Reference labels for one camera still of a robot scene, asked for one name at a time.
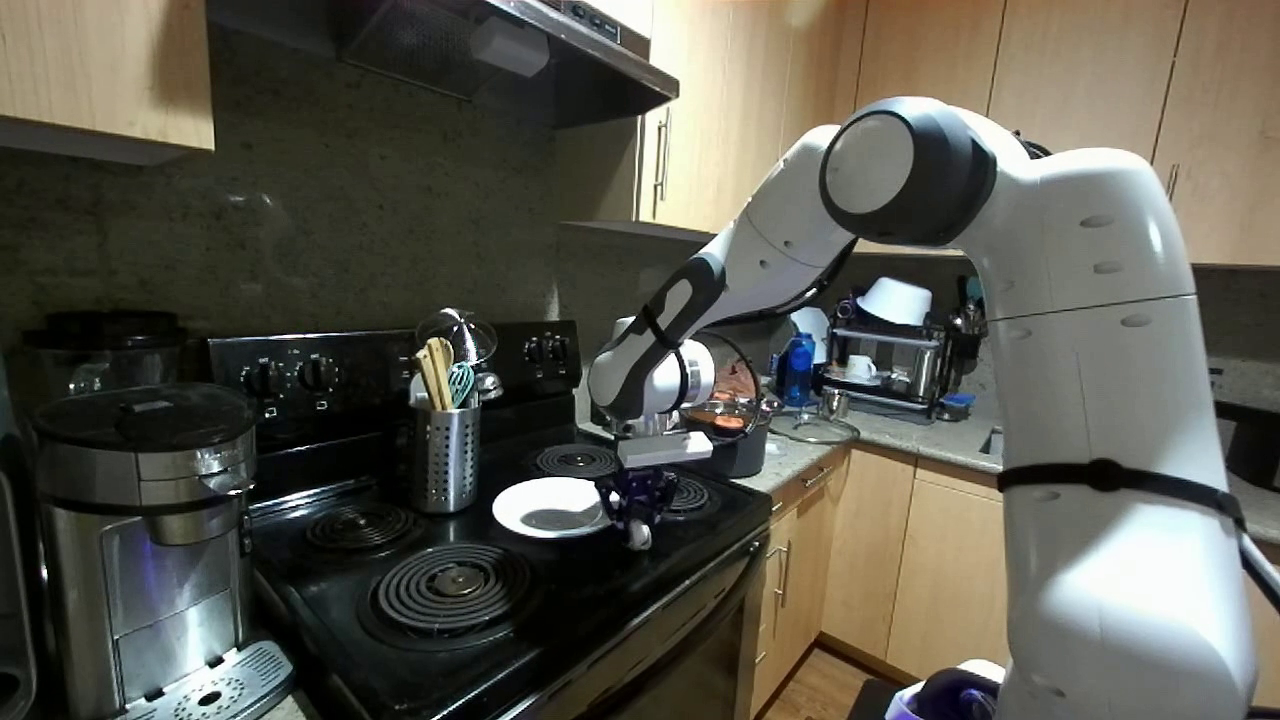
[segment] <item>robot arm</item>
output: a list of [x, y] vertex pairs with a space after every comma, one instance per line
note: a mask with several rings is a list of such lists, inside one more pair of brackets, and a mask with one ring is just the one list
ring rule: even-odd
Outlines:
[[883, 100], [808, 131], [597, 356], [608, 416], [698, 329], [800, 296], [851, 234], [955, 244], [990, 287], [1014, 666], [997, 717], [1245, 717], [1255, 660], [1196, 279], [1132, 153], [1034, 155], [1002, 123]]

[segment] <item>utensil holder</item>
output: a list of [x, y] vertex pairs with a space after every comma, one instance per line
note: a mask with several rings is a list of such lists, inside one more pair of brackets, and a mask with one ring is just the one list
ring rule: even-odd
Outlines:
[[480, 406], [415, 411], [408, 493], [419, 510], [465, 510], [478, 503]]

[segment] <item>stove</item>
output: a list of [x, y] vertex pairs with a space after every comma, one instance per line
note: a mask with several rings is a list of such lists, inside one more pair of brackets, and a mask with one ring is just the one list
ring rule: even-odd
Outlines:
[[[212, 375], [260, 403], [256, 618], [333, 717], [614, 717], [684, 683], [702, 643], [742, 651], [770, 494], [711, 468], [624, 472], [608, 437], [575, 427], [575, 329], [496, 335], [509, 393], [480, 406], [480, 501], [454, 516], [415, 510], [405, 480], [415, 332], [208, 339]], [[654, 503], [591, 534], [528, 540], [491, 501], [533, 474]], [[724, 672], [716, 709], [745, 717], [748, 679]]]

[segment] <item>kitchen counter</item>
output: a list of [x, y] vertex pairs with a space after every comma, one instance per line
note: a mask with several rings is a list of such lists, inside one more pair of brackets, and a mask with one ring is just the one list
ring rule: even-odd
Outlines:
[[[757, 474], [745, 474], [742, 484], [757, 493], [775, 493], [808, 465], [858, 444], [894, 446], [894, 451], [946, 460], [955, 468], [975, 468], [997, 474], [1003, 468], [1003, 437], [991, 427], [1002, 427], [991, 416], [939, 424], [939, 418], [883, 416], [865, 406], [847, 406], [837, 424], [775, 416], [765, 446], [765, 468]], [[1239, 474], [1233, 474], [1233, 493], [1245, 509], [1248, 531], [1260, 544], [1280, 549], [1280, 493], [1245, 484]]]

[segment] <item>stainless steel coffee maker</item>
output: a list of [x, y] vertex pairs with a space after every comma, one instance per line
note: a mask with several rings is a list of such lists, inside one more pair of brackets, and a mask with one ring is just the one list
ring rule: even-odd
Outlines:
[[212, 385], [95, 393], [37, 416], [50, 613], [72, 717], [121, 717], [245, 643], [253, 418], [247, 400]]

